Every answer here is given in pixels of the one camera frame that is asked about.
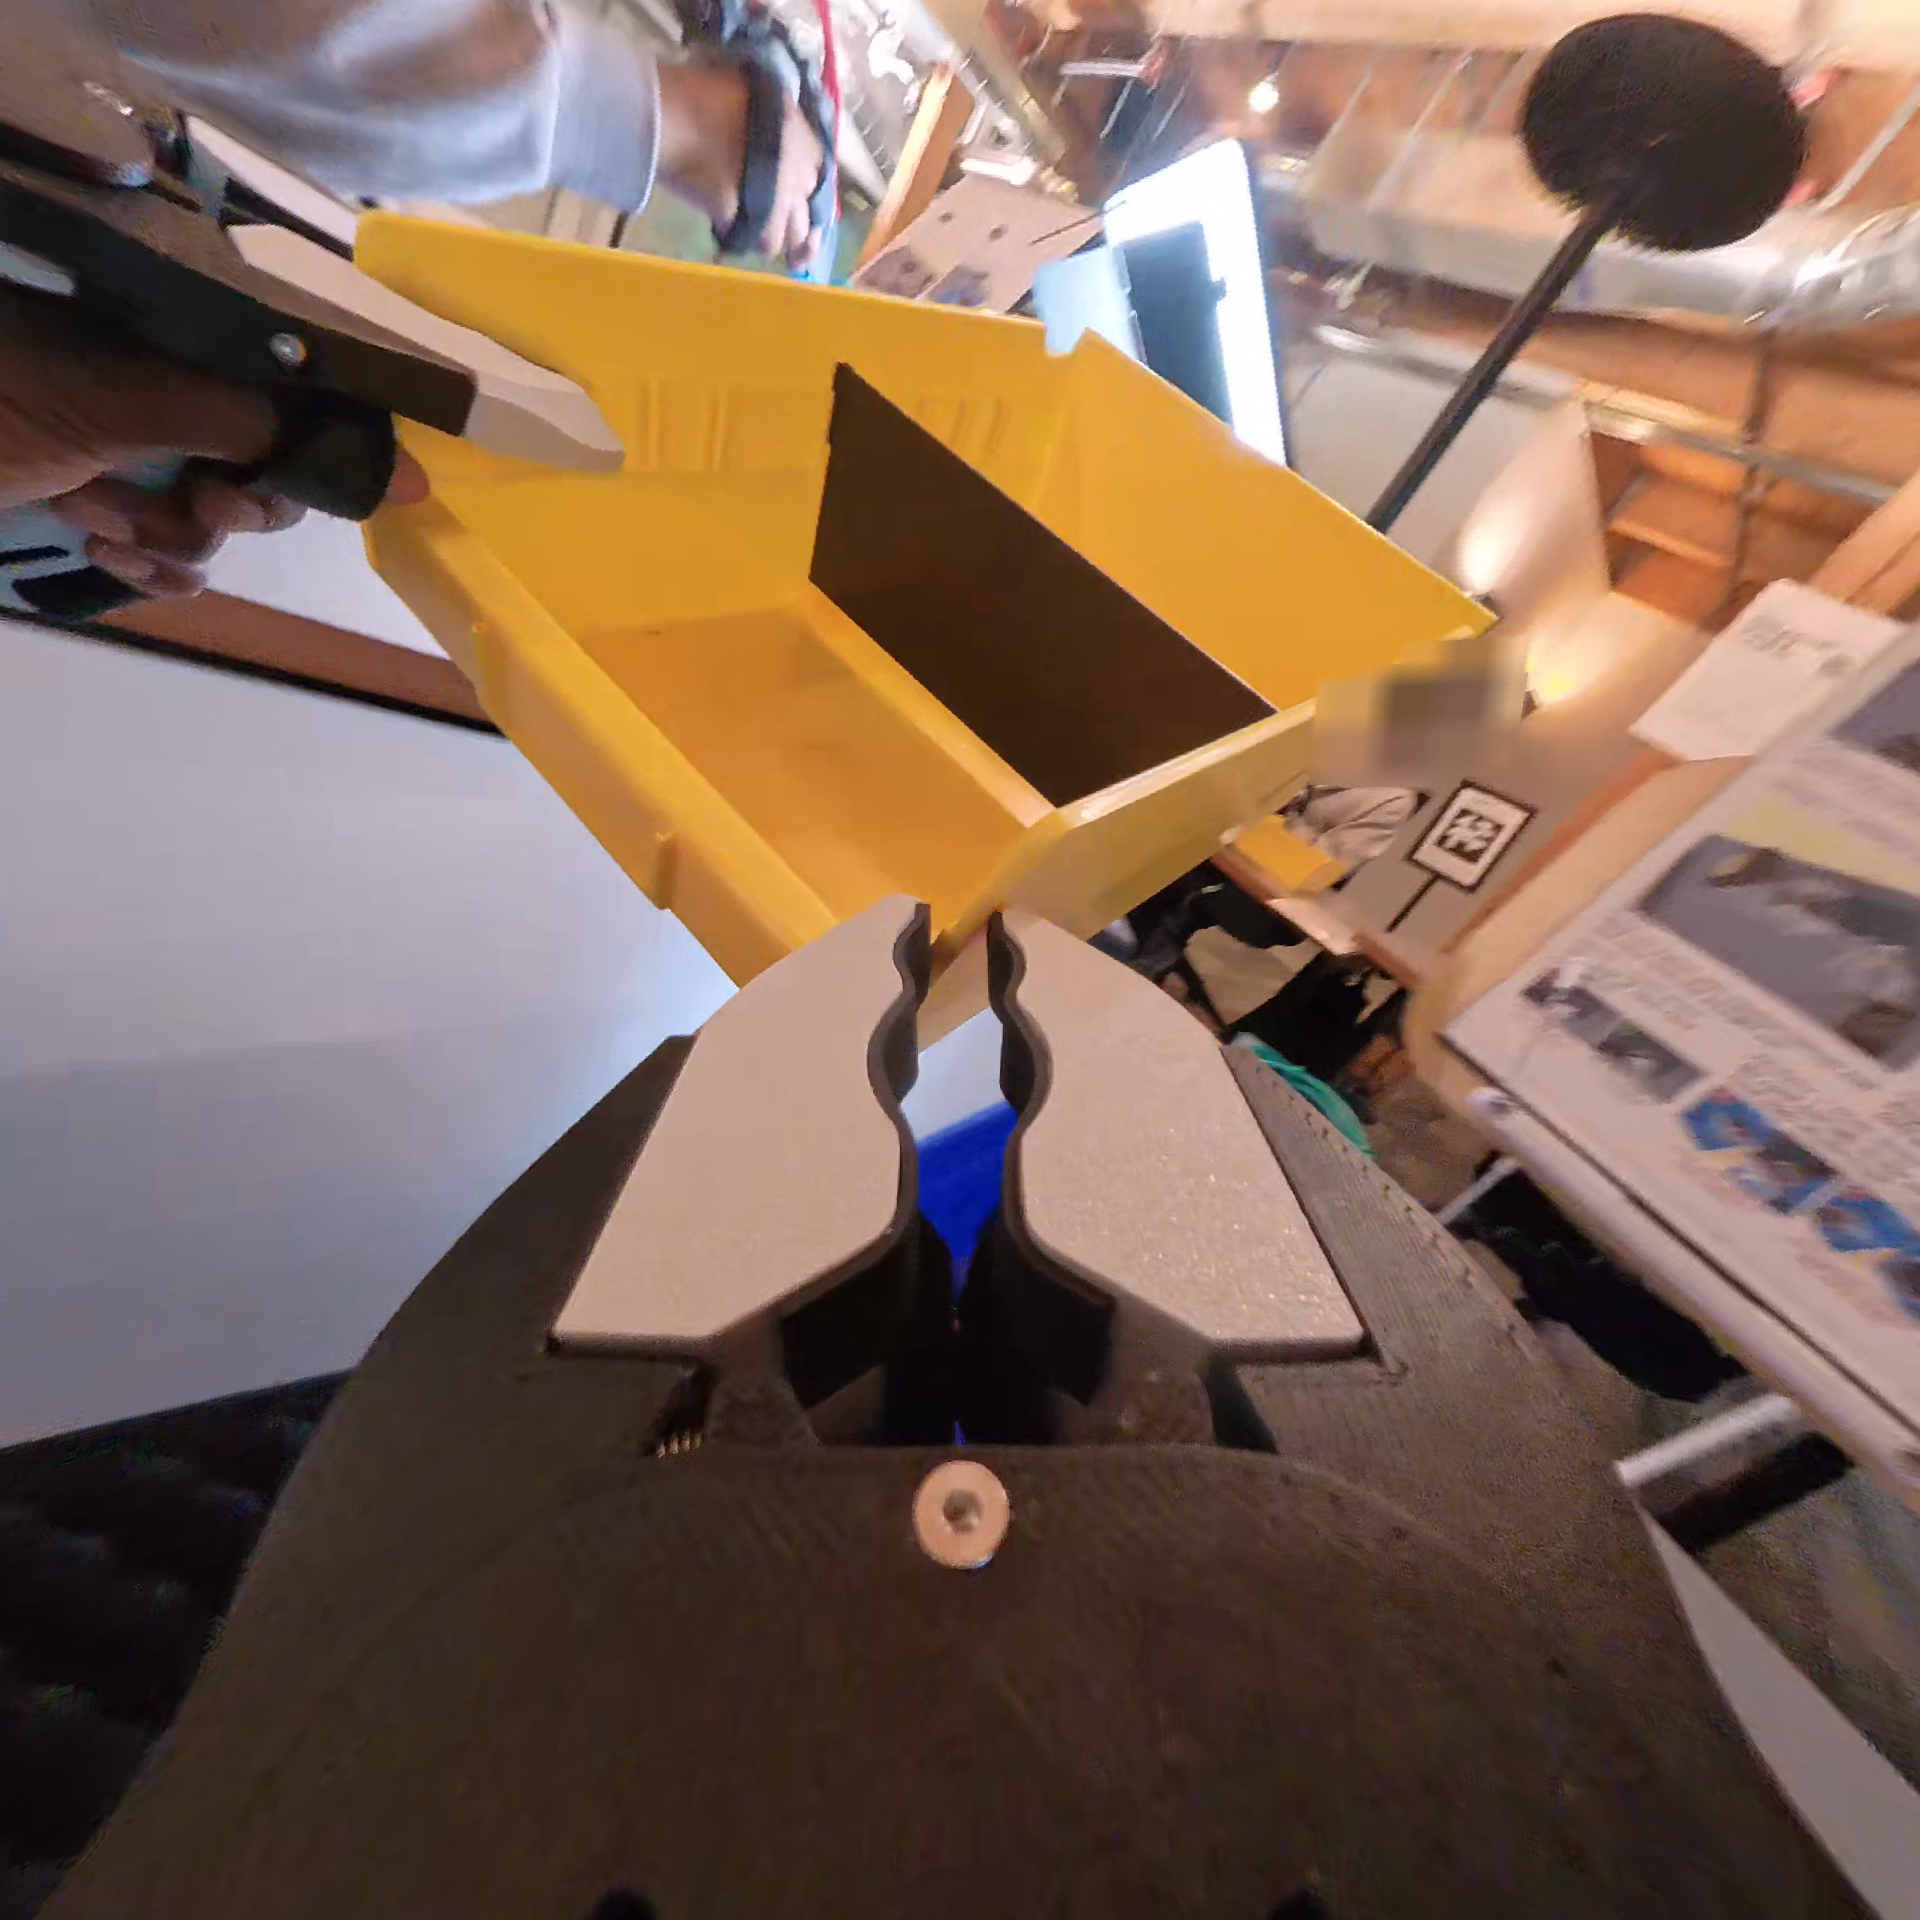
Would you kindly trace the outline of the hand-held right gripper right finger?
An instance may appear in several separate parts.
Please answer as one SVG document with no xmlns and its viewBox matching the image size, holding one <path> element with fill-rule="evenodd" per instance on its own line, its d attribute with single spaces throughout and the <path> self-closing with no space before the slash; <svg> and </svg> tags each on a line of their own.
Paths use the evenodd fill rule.
<svg viewBox="0 0 1920 1920">
<path fill-rule="evenodd" d="M 1234 1053 L 1150 980 L 1033 913 L 986 926 L 1014 1110 L 961 1330 L 1020 1383 L 1120 1401 L 1158 1377 L 1365 1360 L 1365 1317 Z"/>
</svg>

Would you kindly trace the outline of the blue plastic bin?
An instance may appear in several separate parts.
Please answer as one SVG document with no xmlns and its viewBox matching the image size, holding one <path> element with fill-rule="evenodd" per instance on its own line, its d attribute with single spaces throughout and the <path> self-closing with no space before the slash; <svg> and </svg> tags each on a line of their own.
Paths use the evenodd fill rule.
<svg viewBox="0 0 1920 1920">
<path fill-rule="evenodd" d="M 949 1383 L 970 1446 L 1000 1446 L 1020 1423 L 1020 1366 L 1000 1296 L 1000 1200 L 1014 1123 L 1007 1099 L 995 1099 L 924 1138 L 924 1217 L 951 1265 Z"/>
</svg>

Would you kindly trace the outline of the black floor lamp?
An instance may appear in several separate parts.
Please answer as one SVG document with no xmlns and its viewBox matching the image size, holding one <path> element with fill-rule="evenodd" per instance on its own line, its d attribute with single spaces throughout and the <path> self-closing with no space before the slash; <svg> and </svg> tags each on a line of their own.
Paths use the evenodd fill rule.
<svg viewBox="0 0 1920 1920">
<path fill-rule="evenodd" d="M 1572 231 L 1461 375 L 1448 405 L 1370 508 L 1393 534 L 1584 260 L 1620 231 L 1650 252 L 1712 252 L 1760 231 L 1796 193 L 1808 124 L 1760 52 L 1684 16 L 1608 16 L 1561 35 L 1520 109 L 1532 179 Z"/>
</svg>

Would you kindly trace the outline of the yellow plastic bin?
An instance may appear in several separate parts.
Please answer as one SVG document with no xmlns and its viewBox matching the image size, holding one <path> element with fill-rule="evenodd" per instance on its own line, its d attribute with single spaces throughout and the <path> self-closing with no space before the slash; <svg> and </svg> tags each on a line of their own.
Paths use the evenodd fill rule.
<svg viewBox="0 0 1920 1920">
<path fill-rule="evenodd" d="M 1107 931 L 1282 812 L 1324 688 L 1496 624 L 1100 337 L 395 213 L 355 260 L 614 420 L 607 477 L 407 425 L 364 540 L 742 988 L 912 895 L 938 1038 L 995 913 Z"/>
<path fill-rule="evenodd" d="M 1251 895 L 1319 895 L 1354 874 L 1348 857 L 1315 847 L 1282 818 L 1251 820 L 1209 859 Z"/>
</svg>

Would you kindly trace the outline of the fiducial marker sign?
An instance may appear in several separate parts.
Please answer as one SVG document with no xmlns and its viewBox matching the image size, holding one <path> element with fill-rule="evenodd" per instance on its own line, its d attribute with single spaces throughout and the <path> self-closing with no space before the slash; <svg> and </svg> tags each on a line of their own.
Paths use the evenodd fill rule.
<svg viewBox="0 0 1920 1920">
<path fill-rule="evenodd" d="M 1386 919 L 1384 931 L 1398 931 L 1432 889 L 1453 889 L 1461 895 L 1477 895 L 1534 818 L 1539 812 L 1524 802 L 1508 802 L 1480 781 L 1461 781 L 1453 796 L 1432 812 L 1429 832 L 1403 857 L 1418 874 L 1418 889 Z"/>
</svg>

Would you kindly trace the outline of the studio light panel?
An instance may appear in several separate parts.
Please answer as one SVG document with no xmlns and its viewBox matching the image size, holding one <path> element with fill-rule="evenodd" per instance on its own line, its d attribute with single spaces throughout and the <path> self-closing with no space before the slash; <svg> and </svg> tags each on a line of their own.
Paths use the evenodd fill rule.
<svg viewBox="0 0 1920 1920">
<path fill-rule="evenodd" d="M 1261 190 L 1217 136 L 1100 206 L 1100 238 L 1033 275 L 1044 345 L 1111 340 L 1257 455 L 1294 467 L 1265 302 Z"/>
</svg>

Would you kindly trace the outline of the white side table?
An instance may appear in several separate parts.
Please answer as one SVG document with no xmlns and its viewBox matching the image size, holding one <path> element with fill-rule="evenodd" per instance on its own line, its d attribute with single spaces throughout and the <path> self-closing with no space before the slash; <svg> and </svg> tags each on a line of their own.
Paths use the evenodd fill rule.
<svg viewBox="0 0 1920 1920">
<path fill-rule="evenodd" d="M 200 597 L 115 606 L 87 636 L 491 737 L 464 673 L 375 577 L 362 528 L 323 518 L 234 537 Z"/>
</svg>

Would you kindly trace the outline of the white paper notice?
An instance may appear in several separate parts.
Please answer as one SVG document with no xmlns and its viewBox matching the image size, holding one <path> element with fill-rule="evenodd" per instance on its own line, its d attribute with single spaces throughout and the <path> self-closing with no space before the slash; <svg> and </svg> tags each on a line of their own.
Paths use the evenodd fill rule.
<svg viewBox="0 0 1920 1920">
<path fill-rule="evenodd" d="M 1655 700 L 1633 740 L 1667 760 L 1753 760 L 1867 673 L 1901 624 L 1766 583 Z"/>
</svg>

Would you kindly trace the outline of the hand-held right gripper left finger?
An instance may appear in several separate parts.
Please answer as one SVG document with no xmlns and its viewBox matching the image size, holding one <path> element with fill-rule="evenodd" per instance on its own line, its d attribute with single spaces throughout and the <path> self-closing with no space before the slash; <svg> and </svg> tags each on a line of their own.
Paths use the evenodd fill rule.
<svg viewBox="0 0 1920 1920">
<path fill-rule="evenodd" d="M 553 1317 L 558 1360 L 778 1383 L 804 1413 L 932 1401 L 951 1263 L 903 1115 L 927 921 L 927 904 L 883 895 L 689 1038 Z"/>
</svg>

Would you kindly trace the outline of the printed instruction sheet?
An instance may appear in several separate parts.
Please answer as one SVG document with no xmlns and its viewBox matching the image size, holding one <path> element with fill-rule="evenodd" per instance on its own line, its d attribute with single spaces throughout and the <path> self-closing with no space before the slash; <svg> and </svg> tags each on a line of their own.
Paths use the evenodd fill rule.
<svg viewBox="0 0 1920 1920">
<path fill-rule="evenodd" d="M 1916 1504 L 1916 628 L 1441 1027 L 1595 1240 Z"/>
</svg>

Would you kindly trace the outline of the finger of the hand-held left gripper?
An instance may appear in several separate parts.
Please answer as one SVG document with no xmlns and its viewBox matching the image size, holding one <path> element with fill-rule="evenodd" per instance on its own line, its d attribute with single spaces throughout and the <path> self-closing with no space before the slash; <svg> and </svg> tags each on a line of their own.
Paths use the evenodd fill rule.
<svg viewBox="0 0 1920 1920">
<path fill-rule="evenodd" d="M 540 372 L 519 352 L 421 309 L 416 298 L 385 291 L 380 278 L 362 275 L 350 260 L 307 241 L 292 228 L 238 222 L 228 228 L 228 241 L 245 252 L 249 268 L 270 275 L 280 291 L 316 293 L 328 309 L 343 309 L 407 340 L 421 353 L 462 365 L 476 385 L 464 425 L 454 432 L 462 439 L 495 455 L 599 477 L 624 467 L 624 439 L 603 420 L 599 400 L 566 375 Z"/>
</svg>

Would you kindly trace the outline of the person's left hand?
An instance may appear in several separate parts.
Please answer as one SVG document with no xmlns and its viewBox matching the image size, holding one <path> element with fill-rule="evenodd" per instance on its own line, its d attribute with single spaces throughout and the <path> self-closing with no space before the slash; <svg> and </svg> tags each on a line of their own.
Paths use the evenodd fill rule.
<svg viewBox="0 0 1920 1920">
<path fill-rule="evenodd" d="M 65 298 L 0 291 L 0 508 L 45 508 L 87 562 L 140 597 L 190 597 L 228 537 L 303 508 L 238 479 L 273 445 L 273 400 L 155 361 Z"/>
</svg>

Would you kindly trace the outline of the black quilted wrist rest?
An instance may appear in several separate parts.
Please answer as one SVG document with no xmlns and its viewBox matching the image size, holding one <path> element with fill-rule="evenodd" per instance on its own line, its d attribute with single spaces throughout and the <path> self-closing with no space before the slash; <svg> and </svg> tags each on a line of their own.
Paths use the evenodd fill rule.
<svg viewBox="0 0 1920 1920">
<path fill-rule="evenodd" d="M 0 1917 L 40 1917 L 202 1670 L 343 1372 L 0 1454 Z"/>
</svg>

